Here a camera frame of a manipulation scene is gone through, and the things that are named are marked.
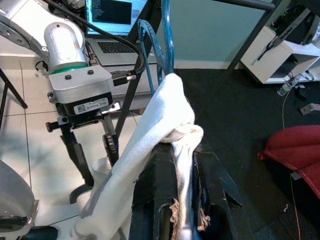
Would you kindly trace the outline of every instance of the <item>red cushion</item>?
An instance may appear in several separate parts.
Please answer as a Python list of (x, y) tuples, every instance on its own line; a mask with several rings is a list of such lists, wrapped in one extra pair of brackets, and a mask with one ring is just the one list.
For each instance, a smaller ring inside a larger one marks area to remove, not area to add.
[(320, 126), (295, 126), (268, 140), (258, 158), (273, 159), (297, 171), (320, 198)]

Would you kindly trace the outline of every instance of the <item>laptop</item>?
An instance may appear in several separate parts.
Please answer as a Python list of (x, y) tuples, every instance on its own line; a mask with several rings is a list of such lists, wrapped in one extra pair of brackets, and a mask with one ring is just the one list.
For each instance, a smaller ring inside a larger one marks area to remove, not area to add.
[[(98, 28), (126, 38), (147, 0), (85, 0), (86, 20)], [(87, 38), (102, 66), (134, 65), (138, 55), (128, 46), (87, 28)], [(153, 53), (149, 63), (156, 63)]]

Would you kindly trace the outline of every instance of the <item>white baseboard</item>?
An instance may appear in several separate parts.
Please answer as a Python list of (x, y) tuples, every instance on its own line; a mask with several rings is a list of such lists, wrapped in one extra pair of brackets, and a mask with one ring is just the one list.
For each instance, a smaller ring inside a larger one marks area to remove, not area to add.
[[(35, 69), (35, 64), (40, 61), (40, 57), (31, 54), (0, 54), (0, 67), (3, 69)], [(201, 60), (181, 60), (174, 61), (176, 69), (227, 69), (229, 61), (201, 61)], [(238, 63), (235, 69), (243, 69), (244, 65)]]

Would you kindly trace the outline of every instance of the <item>white tile floor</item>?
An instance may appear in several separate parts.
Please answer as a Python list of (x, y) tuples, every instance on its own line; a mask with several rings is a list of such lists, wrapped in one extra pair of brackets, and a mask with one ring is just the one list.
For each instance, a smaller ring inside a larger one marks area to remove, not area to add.
[[(83, 195), (76, 204), (69, 204), (69, 194), (84, 184), (84, 180), (69, 159), (60, 131), (48, 133), (45, 127), (46, 122), (54, 122), (57, 118), (55, 106), (47, 99), (50, 85), (46, 77), (35, 70), (7, 70), (5, 73), (28, 108), (24, 110), (9, 93), (0, 132), (0, 159), (23, 177), (35, 198), (40, 200), (35, 225), (56, 226), (59, 239), (63, 240), (89, 197)], [(127, 117), (119, 139), (120, 154), (139, 119), (140, 116), (132, 113)], [(106, 156), (103, 131), (100, 123), (75, 130), (89, 166)]]

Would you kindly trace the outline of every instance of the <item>laptop keyboard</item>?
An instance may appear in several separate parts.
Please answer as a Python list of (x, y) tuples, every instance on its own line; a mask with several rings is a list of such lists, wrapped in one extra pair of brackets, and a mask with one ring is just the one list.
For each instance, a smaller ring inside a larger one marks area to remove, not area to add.
[[(134, 53), (130, 47), (124, 45), (118, 41), (98, 41), (97, 42), (105, 54), (114, 54), (114, 53)], [(135, 44), (138, 49), (140, 49), (140, 43)]]

